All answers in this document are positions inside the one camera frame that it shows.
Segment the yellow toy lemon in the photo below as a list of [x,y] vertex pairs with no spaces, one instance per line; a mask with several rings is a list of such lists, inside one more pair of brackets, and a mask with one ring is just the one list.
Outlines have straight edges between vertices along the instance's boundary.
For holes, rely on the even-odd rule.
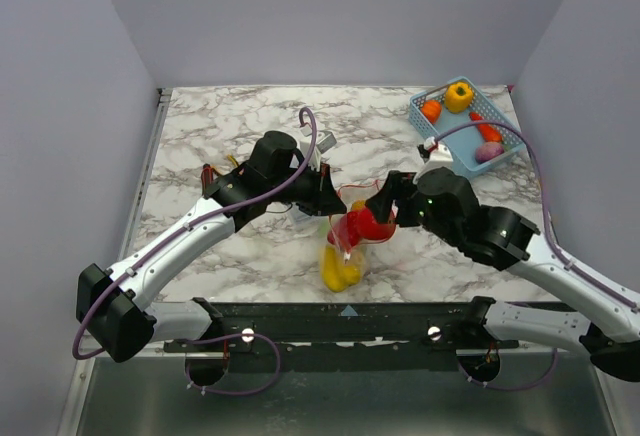
[[362,257],[362,253],[357,250],[344,255],[342,276],[348,286],[358,284],[362,279]]

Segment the yellow toy corn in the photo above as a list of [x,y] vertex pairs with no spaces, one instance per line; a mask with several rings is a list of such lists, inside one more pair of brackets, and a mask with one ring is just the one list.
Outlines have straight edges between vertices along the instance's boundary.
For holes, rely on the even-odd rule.
[[325,286],[332,292],[342,292],[347,283],[339,268],[339,255],[332,245],[326,245],[320,265],[320,272]]

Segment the blue plastic basket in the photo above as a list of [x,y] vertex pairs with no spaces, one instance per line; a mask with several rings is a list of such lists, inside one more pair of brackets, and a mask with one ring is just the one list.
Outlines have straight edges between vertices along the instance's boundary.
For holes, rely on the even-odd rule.
[[[473,98],[470,104],[460,113],[451,113],[444,104],[446,90],[456,83],[464,83],[471,89]],[[441,105],[441,113],[437,121],[432,124],[422,112],[422,107],[427,101],[438,101]],[[450,80],[438,90],[423,91],[410,98],[409,123],[414,127],[423,140],[431,136],[437,136],[452,128],[471,122],[470,113],[478,114],[483,120],[499,122],[515,127],[503,112],[486,96],[476,85],[466,77],[457,77]],[[461,129],[444,138],[443,143],[450,150],[453,157],[453,171],[467,179],[472,179],[497,166],[509,162],[514,156],[525,149],[520,137],[501,126],[492,125],[501,135],[504,152],[487,162],[480,163],[476,160],[476,149],[485,139],[481,131],[476,127]]]

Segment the red toy bell pepper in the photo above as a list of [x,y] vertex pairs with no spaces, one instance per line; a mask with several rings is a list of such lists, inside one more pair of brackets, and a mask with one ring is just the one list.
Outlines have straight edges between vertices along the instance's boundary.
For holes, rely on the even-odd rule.
[[349,250],[357,246],[362,238],[355,227],[357,211],[349,211],[331,227],[327,234],[327,242],[342,249]]

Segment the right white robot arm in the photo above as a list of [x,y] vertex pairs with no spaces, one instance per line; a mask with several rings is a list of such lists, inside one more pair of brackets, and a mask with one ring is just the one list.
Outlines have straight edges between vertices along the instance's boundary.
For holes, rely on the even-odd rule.
[[581,267],[517,212],[481,204],[464,177],[446,168],[421,176],[392,171],[366,206],[379,222],[422,227],[472,261],[519,276],[569,307],[551,311],[487,299],[481,313],[460,323],[467,345],[533,342],[584,354],[602,372],[638,381],[638,292]]

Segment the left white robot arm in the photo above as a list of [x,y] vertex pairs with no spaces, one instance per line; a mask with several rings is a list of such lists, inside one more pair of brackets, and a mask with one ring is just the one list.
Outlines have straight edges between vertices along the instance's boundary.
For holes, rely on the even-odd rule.
[[273,203],[295,205],[309,216],[343,214],[330,167],[316,149],[318,134],[298,138],[268,131],[248,160],[231,172],[202,180],[203,194],[151,243],[106,269],[79,275],[76,318],[113,361],[131,359],[156,341],[189,340],[201,351],[222,336],[210,305],[194,298],[167,309],[160,291],[203,252],[239,232]]

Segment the red toy apple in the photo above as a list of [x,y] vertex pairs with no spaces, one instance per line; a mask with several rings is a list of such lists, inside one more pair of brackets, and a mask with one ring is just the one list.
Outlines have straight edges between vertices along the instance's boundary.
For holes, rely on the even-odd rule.
[[358,235],[368,241],[390,239],[396,230],[396,225],[393,222],[379,223],[368,208],[357,212],[355,227]]

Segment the yellow toy orange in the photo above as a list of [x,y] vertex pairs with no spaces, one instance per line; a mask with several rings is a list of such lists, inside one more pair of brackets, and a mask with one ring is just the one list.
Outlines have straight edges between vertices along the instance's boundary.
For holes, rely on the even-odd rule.
[[360,211],[366,207],[364,200],[356,200],[352,203],[350,210],[351,211]]

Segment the clear zip top bag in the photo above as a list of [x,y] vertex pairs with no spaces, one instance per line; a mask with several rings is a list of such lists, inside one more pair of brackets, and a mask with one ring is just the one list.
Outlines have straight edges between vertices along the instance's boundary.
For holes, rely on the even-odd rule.
[[337,190],[347,212],[329,217],[319,264],[322,280],[332,292],[359,284],[369,270],[369,248],[390,240],[396,231],[396,210],[391,210],[385,223],[379,223],[365,205],[382,185],[375,180],[364,185],[346,184]]

